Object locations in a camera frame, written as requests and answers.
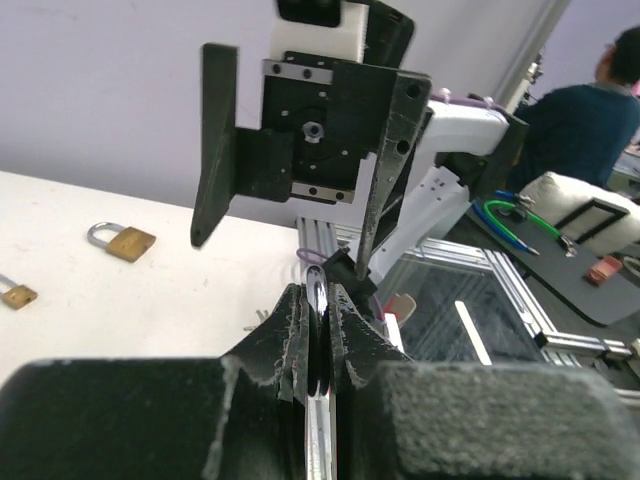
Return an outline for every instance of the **gray wall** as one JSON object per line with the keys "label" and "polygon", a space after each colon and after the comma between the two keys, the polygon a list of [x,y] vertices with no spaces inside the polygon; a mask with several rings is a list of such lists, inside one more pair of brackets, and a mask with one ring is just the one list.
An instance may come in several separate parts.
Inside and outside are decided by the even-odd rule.
{"label": "gray wall", "polygon": [[593,81],[607,44],[639,24],[639,0],[573,0],[547,41],[545,73],[531,93],[539,98],[558,87]]}
{"label": "gray wall", "polygon": [[[392,3],[418,22],[407,68],[454,94],[499,95],[558,2]],[[2,0],[0,170],[191,206],[199,47],[241,47],[237,121],[257,127],[273,18],[270,0]],[[295,216],[295,205],[244,200],[235,214]]]}

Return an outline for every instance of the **black foam pad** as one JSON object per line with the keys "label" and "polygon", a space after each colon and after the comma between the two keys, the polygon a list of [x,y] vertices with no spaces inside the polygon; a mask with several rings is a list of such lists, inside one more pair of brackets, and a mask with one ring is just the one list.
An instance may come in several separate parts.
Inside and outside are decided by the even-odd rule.
{"label": "black foam pad", "polygon": [[0,479],[300,478],[277,383],[232,356],[26,365],[0,390]]}
{"label": "black foam pad", "polygon": [[640,473],[627,410],[586,370],[390,363],[349,403],[338,418],[338,438],[348,438],[350,449],[346,464],[339,458],[346,478],[622,480]]}

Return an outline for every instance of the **padlock shackle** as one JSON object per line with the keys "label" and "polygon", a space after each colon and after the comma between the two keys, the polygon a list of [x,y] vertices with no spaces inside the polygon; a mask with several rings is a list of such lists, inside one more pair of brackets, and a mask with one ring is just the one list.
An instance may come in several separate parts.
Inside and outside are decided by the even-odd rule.
{"label": "padlock shackle", "polygon": [[[18,286],[16,282],[11,280],[9,277],[5,277],[1,273],[0,273],[0,285],[4,285],[5,287],[8,287],[7,291]],[[5,291],[3,291],[3,289],[0,289],[0,295],[2,295],[3,293],[5,293]]]}
{"label": "padlock shackle", "polygon": [[102,230],[109,230],[110,232],[120,233],[125,229],[122,225],[118,225],[117,223],[112,222],[100,222],[93,225],[89,230],[87,230],[87,240],[91,245],[102,248],[103,250],[107,248],[109,242],[101,240],[95,236],[96,232]]}

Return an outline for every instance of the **green cable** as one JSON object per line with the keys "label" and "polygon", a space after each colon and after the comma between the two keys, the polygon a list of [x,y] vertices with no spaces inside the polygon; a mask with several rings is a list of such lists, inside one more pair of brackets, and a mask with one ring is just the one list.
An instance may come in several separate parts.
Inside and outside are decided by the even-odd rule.
{"label": "green cable", "polygon": [[520,240],[518,238],[518,236],[515,235],[511,230],[509,230],[507,227],[505,227],[502,224],[502,222],[500,220],[498,220],[496,218],[496,216],[493,214],[493,212],[491,211],[490,207],[492,205],[496,205],[496,204],[499,204],[500,206],[509,206],[511,208],[515,208],[515,205],[513,205],[512,203],[508,203],[508,202],[502,202],[500,200],[491,200],[491,201],[485,202],[484,205],[482,206],[482,209],[484,210],[484,213],[487,215],[487,217],[489,217],[489,220],[491,220],[491,222],[493,222],[493,224],[497,228],[499,228],[502,233],[504,233],[511,240],[514,240],[516,242],[522,243],[522,240]]}
{"label": "green cable", "polygon": [[[484,211],[487,214],[487,216],[491,219],[491,221],[494,222],[496,224],[496,226],[500,230],[502,230],[506,235],[508,235],[513,240],[521,241],[515,234],[513,234],[513,232],[511,232],[507,227],[505,227],[502,224],[502,222],[496,218],[495,215],[493,215],[493,213],[491,212],[491,207],[493,207],[493,206],[502,207],[502,208],[510,208],[510,209],[513,209],[516,206],[513,203],[505,202],[505,201],[502,201],[502,200],[490,200],[488,202],[485,202]],[[562,236],[562,232],[560,232],[556,227],[554,227],[553,225],[551,225],[550,223],[548,223],[544,219],[540,218],[535,213],[528,212],[528,216],[529,216],[529,218],[531,218],[531,220],[533,220],[539,226],[541,226],[542,228],[547,230],[553,236],[555,236],[555,237]]]}

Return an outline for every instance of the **white cushion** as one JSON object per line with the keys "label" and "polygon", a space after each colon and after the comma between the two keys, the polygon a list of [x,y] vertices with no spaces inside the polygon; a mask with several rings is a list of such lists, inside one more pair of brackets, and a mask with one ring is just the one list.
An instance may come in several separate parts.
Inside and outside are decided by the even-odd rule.
{"label": "white cushion", "polygon": [[[629,215],[583,243],[597,256],[617,252],[640,240],[640,206],[615,192],[549,172],[531,182],[521,193],[535,201],[532,211],[552,225],[593,198],[628,210]],[[576,240],[610,215],[592,208],[563,228],[562,233]]]}

